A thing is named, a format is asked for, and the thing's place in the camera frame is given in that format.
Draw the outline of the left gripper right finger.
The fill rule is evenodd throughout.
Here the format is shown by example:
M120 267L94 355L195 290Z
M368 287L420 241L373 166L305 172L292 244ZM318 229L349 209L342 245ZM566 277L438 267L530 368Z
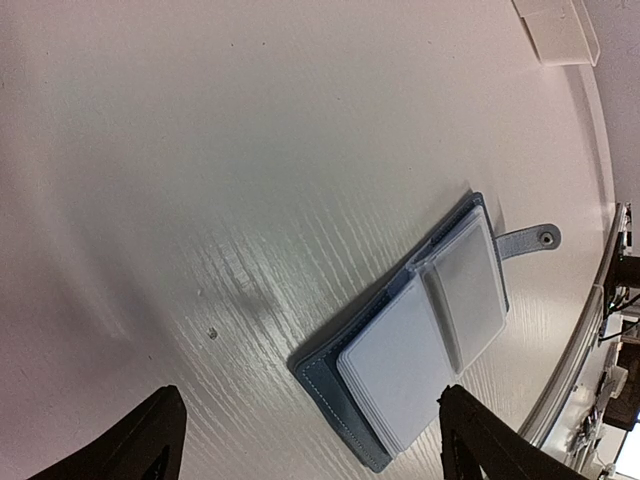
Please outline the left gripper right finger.
M582 477L520 437L464 387L446 388L438 403L444 479Z

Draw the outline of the blue card holder wallet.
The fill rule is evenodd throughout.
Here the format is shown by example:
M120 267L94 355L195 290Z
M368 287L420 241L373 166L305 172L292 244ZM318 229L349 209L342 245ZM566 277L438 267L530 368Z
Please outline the blue card holder wallet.
M558 248L553 224L496 234L466 194L340 328L292 366L329 426L379 473L437 417L441 393L500 335L506 260Z

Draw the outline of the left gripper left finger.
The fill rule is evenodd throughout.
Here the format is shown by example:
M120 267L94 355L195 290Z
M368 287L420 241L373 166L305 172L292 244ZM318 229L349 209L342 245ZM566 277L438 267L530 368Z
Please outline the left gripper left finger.
M187 410L178 388L157 389L85 447L35 479L177 479Z

